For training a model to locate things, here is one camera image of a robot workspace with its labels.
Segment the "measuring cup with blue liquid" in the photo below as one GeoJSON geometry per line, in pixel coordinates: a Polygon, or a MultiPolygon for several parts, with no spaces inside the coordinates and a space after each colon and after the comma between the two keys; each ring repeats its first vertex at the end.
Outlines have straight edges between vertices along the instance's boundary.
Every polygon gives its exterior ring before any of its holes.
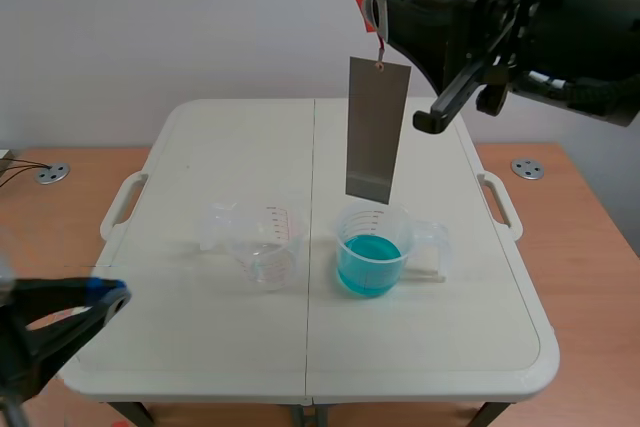
{"type": "Polygon", "coordinates": [[[336,225],[338,275],[344,285],[366,297],[388,292],[400,279],[410,258],[421,252],[418,268],[425,279],[444,281],[451,264],[447,229],[438,223],[413,220],[398,205],[360,201],[346,207],[336,225]]]}

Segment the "table handle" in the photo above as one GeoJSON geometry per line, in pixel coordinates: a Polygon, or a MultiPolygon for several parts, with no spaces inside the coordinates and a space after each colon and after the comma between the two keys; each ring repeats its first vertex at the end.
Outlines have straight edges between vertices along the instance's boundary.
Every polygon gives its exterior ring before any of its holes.
{"type": "Polygon", "coordinates": [[[100,224],[100,236],[107,240],[109,234],[113,230],[113,227],[122,218],[124,211],[126,210],[129,202],[131,202],[131,196],[133,195],[134,188],[140,183],[147,181],[148,175],[142,172],[136,172],[131,174],[125,179],[120,186],[120,190],[116,194],[116,198],[113,199],[111,207],[107,211],[107,215],[104,216],[102,224],[100,224]]]}
{"type": "Polygon", "coordinates": [[[513,240],[520,240],[522,234],[524,234],[524,228],[522,227],[520,217],[518,217],[516,208],[513,206],[513,202],[511,202],[511,198],[507,193],[507,188],[502,183],[502,180],[491,172],[484,172],[483,174],[480,174],[479,178],[481,183],[491,189],[491,192],[496,199],[496,203],[498,204],[498,209],[500,209],[500,214],[502,214],[502,218],[509,226],[511,235],[513,235],[513,240]]]}

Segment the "measuring cup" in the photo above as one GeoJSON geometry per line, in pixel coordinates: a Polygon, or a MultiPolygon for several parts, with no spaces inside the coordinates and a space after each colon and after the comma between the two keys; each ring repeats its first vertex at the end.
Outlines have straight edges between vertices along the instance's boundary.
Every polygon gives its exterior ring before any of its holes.
{"type": "Polygon", "coordinates": [[[282,288],[295,277],[305,228],[291,206],[212,204],[200,229],[201,250],[223,242],[247,279],[265,290],[282,288]]]}
{"type": "Polygon", "coordinates": [[[389,291],[410,257],[435,247],[438,260],[421,266],[425,279],[444,281],[451,264],[447,229],[411,219],[399,206],[356,202],[336,225],[338,275],[352,291],[375,297],[389,291]]]}

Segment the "wooden table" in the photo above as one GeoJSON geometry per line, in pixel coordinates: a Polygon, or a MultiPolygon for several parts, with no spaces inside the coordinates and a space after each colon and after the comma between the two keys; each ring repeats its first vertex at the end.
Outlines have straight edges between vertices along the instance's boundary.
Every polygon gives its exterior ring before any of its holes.
{"type": "MultiPolygon", "coordinates": [[[[485,168],[502,178],[524,224],[519,243],[556,329],[560,372],[529,402],[508,409],[496,426],[635,426],[640,399],[640,261],[586,182],[556,145],[481,145],[485,168]],[[526,181],[510,171],[533,157],[545,177],[526,181]]],[[[148,149],[31,150],[23,159],[71,165],[70,176],[40,186],[33,171],[0,189],[0,247],[22,277],[88,274],[103,242],[99,224],[122,180],[148,149]]],[[[331,410],[332,426],[462,426],[476,404],[351,404],[331,410]]],[[[110,407],[52,382],[27,403],[36,427],[107,427],[110,407]]],[[[286,426],[288,412],[268,405],[153,405],[159,426],[286,426]]]]}

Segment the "white folding table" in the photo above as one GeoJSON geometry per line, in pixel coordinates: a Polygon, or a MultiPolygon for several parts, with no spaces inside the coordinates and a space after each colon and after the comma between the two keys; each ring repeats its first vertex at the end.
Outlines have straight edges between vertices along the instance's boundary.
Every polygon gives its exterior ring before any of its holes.
{"type": "Polygon", "coordinates": [[[140,427],[141,402],[315,404],[322,423],[330,404],[435,400],[487,402],[472,421],[484,426],[542,390],[559,352],[516,248],[522,225],[460,118],[437,136],[411,127],[431,101],[407,101],[391,199],[448,227],[446,282],[407,269],[388,294],[359,299],[336,281],[331,226],[353,201],[345,99],[190,102],[105,217],[93,275],[123,279],[132,300],[63,368],[65,383],[140,427]],[[296,197],[310,240],[292,285],[257,292],[223,249],[200,252],[196,226],[208,203],[269,192],[296,197]]]}

